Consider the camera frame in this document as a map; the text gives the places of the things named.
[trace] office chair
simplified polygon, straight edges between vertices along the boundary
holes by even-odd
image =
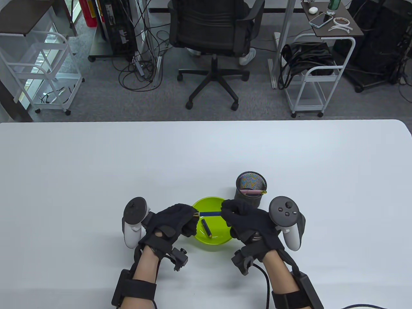
[[[246,82],[249,71],[218,68],[218,55],[241,57],[249,53],[250,41],[257,37],[262,21],[265,0],[256,0],[252,9],[243,0],[170,0],[170,44],[188,47],[211,54],[211,70],[179,70],[183,74],[205,75],[206,78],[189,96],[188,110],[193,107],[195,96],[210,82],[217,81],[234,99],[231,109],[237,110],[239,98],[223,76],[241,75]]]

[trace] white shoe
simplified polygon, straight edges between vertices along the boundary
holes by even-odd
[[[246,64],[251,62],[255,56],[256,56],[256,49],[250,48],[249,53],[246,56],[239,57],[239,64],[241,66],[245,66]]]
[[[200,56],[202,54],[201,52],[194,50],[194,49],[190,49],[190,48],[186,48],[186,49],[189,52],[189,54],[191,54],[192,56]]]

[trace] hand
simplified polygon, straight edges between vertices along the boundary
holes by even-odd
[[[278,238],[276,224],[269,217],[269,213],[262,209],[254,208],[242,200],[228,199],[222,202],[222,218],[231,226],[232,237],[242,240],[244,244],[252,242],[252,237],[258,232],[268,251],[284,249]]]
[[[199,217],[193,217],[196,209],[185,204],[176,204],[152,216],[146,227],[146,235],[139,241],[145,244],[153,234],[161,232],[160,238],[173,244],[182,234],[186,237],[196,235],[196,226]]]

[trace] fire extinguisher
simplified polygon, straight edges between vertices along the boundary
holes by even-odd
[[[92,1],[94,0],[79,0],[86,25],[91,28],[97,27],[96,13],[91,4]]]

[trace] black pen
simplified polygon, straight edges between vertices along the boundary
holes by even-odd
[[[202,225],[203,228],[205,229],[205,232],[207,234],[207,236],[209,236],[209,238],[212,238],[212,232],[210,231],[209,227],[206,224],[206,221],[204,219],[201,220],[202,221]]]

